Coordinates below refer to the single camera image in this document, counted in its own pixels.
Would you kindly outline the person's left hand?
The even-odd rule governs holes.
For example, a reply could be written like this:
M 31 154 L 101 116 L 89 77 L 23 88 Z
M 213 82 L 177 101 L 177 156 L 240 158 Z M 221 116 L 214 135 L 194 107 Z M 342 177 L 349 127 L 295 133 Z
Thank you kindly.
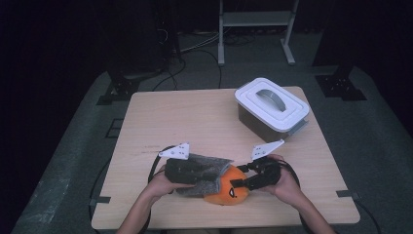
M 170 194 L 177 188 L 192 187 L 192 184 L 174 183 L 165 176 L 165 166 L 162 166 L 153 176 L 151 181 L 143 189 L 144 197 L 151 204 L 161 199 L 164 195 Z

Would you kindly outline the person's right hand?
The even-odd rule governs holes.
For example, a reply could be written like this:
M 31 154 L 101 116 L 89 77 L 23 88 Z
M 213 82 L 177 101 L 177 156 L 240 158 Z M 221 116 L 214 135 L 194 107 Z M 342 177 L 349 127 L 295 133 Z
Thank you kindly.
M 275 185 L 265 186 L 261 191 L 268 192 L 293 207 L 299 206 L 305 200 L 299 185 L 285 168 L 281 168 L 281 177 Z

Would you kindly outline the black stand base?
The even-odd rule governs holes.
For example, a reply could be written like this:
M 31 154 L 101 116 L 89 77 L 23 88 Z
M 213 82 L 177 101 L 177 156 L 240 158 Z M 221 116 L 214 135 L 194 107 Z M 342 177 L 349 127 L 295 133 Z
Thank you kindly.
M 97 105 L 110 105 L 114 101 L 127 101 L 138 91 L 143 81 L 157 77 L 161 74 L 156 71 L 109 71 L 110 83 L 106 92 L 99 97 Z
M 332 74 L 317 75 L 316 80 L 326 98 L 340 98 L 343 101 L 366 100 L 363 92 L 350 79 L 352 65 L 339 65 Z

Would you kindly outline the white-lidded plastic container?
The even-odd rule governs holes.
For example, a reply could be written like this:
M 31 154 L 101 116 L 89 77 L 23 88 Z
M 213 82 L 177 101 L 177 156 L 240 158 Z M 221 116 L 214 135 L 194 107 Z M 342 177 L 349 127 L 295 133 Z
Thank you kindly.
M 292 130 L 310 112 L 309 105 L 267 78 L 255 78 L 235 91 L 237 103 L 279 133 Z

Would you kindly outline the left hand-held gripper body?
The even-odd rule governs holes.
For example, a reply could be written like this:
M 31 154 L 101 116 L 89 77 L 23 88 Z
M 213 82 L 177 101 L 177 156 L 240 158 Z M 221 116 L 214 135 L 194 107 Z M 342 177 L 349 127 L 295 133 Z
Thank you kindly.
M 165 175 L 171 182 L 184 184 L 195 183 L 195 178 L 189 170 L 190 146 L 188 142 L 169 146 L 161 150 L 158 155 L 162 158 L 167 158 Z

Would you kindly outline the white metal stand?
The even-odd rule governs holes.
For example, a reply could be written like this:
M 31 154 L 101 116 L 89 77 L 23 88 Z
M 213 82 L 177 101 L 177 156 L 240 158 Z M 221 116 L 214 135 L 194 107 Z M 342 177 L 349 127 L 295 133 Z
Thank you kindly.
M 218 46 L 217 63 L 225 64 L 224 29 L 230 27 L 256 27 L 256 26 L 285 26 L 286 33 L 281 39 L 281 45 L 289 65 L 295 64 L 295 58 L 290 50 L 289 41 L 295 23 L 296 13 L 300 0 L 293 0 L 289 11 L 275 12 L 225 12 L 223 0 L 219 2 L 218 20 Z

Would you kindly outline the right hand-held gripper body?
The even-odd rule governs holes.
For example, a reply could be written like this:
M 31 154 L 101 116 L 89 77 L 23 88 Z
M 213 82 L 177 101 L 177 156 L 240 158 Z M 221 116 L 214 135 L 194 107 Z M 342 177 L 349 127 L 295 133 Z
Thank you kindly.
M 282 146 L 284 140 L 277 140 L 255 145 L 252 149 L 250 168 L 256 175 L 250 178 L 250 189 L 255 190 L 268 185 L 275 185 L 281 177 L 280 163 L 269 155 Z

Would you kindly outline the smoky transparent storage box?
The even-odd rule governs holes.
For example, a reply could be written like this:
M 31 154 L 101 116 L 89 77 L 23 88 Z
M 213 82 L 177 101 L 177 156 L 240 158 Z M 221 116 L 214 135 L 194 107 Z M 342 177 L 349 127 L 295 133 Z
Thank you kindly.
M 281 139 L 287 139 L 288 137 L 291 137 L 294 134 L 301 131 L 308 124 L 308 121 L 303 119 L 299 121 L 291 130 L 282 133 L 280 131 L 273 130 L 272 128 L 267 126 L 257 117 L 249 113 L 240 104 L 238 105 L 238 115 L 239 120 L 251 131 L 253 131 L 256 135 L 262 138 L 265 142 L 273 142 Z

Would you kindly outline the black tape strip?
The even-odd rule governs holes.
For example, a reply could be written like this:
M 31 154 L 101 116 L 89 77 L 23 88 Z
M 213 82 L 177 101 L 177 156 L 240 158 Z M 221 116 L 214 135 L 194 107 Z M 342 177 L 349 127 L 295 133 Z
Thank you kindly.
M 111 198 L 107 196 L 99 196 L 97 198 L 92 198 L 89 202 L 89 205 L 95 207 L 98 203 L 101 204 L 109 204 Z
M 358 193 L 353 192 L 351 190 L 338 190 L 336 191 L 336 194 L 339 198 L 350 197 L 354 200 L 358 200 L 360 198 Z

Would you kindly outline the orange fruit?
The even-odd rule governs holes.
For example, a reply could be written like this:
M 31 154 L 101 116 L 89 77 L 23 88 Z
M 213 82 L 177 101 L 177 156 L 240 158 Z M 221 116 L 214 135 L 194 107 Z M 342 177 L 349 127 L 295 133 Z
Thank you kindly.
M 221 206 L 235 206 L 242 203 L 249 195 L 246 187 L 234 187 L 233 179 L 246 179 L 246 175 L 237 167 L 230 166 L 220 178 L 220 190 L 218 193 L 204 196 L 206 202 Z

